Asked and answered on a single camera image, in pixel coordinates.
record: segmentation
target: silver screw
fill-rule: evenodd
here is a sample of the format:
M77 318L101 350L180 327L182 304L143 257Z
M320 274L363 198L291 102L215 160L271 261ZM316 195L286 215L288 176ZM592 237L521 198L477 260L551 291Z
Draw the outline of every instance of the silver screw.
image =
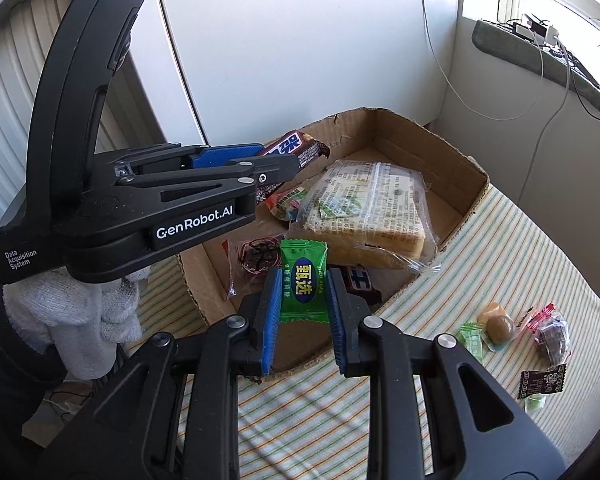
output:
M456 338L451 334L441 334L438 336L438 344L444 348L453 348L456 346Z
M167 346L169 344L169 341L171 341L171 334L167 332L158 332L157 334L154 334L151 338L151 342L154 344L154 346L157 347Z
M366 316L362 322L369 328L380 328L382 326L382 318L378 316Z
M229 316L226 319L226 324L229 328L242 328L247 324L247 320L242 316Z

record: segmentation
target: packaged bread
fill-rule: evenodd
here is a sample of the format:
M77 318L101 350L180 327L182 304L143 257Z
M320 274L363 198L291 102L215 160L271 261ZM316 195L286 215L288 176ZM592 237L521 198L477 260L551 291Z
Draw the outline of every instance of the packaged bread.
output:
M289 236L327 242L333 265L436 269L422 176L386 162L337 160L302 200Z

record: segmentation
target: gloved hand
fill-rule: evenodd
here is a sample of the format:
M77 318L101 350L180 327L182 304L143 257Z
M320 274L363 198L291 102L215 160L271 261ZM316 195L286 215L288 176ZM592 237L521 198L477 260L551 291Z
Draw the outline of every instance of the gloved hand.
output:
M116 343L139 340L138 282L149 267L109 283L82 283L65 268L31 276L2 290L14 330L35 351L55 344L76 378L105 375L116 359Z

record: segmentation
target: corrugated white panel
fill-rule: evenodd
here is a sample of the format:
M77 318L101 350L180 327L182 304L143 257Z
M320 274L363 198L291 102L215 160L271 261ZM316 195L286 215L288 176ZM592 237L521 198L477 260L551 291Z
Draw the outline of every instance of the corrugated white panel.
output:
M40 73L70 1L23 0L0 23L0 218L24 183L29 122ZM143 120L144 106L129 93L129 70L133 67L120 71L110 92L125 134L108 96L98 130L98 152L160 141L160 134Z

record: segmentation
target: cabinet door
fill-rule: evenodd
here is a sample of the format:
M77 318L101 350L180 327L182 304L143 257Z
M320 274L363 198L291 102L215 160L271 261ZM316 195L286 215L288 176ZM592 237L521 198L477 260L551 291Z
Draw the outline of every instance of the cabinet door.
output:
M212 145L262 142L356 107L421 124L445 81L420 0L160 0L200 125ZM450 65L458 0L426 0Z

